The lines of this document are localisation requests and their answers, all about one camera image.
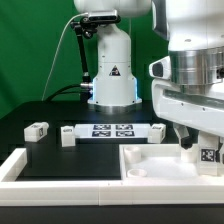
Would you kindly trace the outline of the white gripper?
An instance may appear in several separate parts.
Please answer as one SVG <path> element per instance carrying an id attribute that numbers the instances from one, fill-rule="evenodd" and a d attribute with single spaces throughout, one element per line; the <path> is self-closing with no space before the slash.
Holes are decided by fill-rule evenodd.
<path id="1" fill-rule="evenodd" d="M 187 127 L 224 137 L 224 81 L 205 86 L 203 94 L 182 93 L 180 86 L 171 82 L 168 56 L 151 63 L 149 74 L 154 78 L 153 109 L 159 118 L 174 123 L 173 129 L 183 149 L 192 147 Z"/>

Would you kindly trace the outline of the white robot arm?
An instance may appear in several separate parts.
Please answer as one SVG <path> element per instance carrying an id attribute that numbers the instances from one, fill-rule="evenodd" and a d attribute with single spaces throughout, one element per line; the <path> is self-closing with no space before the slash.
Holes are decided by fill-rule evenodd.
<path id="1" fill-rule="evenodd" d="M 168 55 L 149 65 L 157 117 L 185 133 L 224 138 L 224 0 L 73 0 L 81 33 L 97 36 L 97 73 L 88 102 L 97 109 L 142 101 L 134 60 L 168 41 Z"/>

